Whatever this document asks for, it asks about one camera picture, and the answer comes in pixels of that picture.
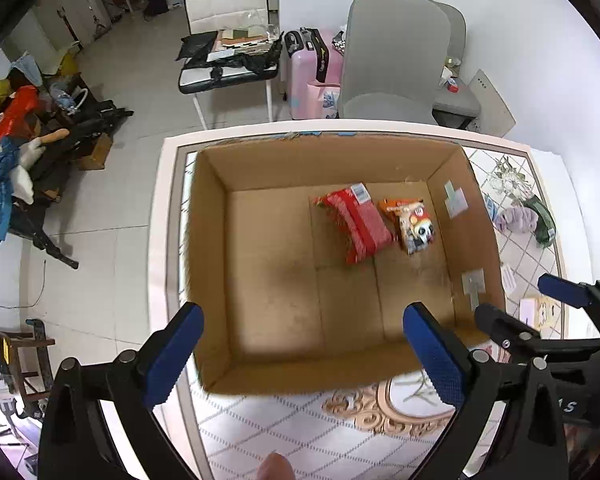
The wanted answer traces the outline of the person's right hand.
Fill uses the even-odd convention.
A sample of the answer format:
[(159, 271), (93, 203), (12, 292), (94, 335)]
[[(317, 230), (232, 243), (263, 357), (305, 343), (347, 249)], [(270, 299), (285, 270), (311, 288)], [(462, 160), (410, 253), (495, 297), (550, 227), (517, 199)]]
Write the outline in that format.
[(260, 465), (258, 480), (296, 480), (296, 475), (285, 456), (272, 452)]

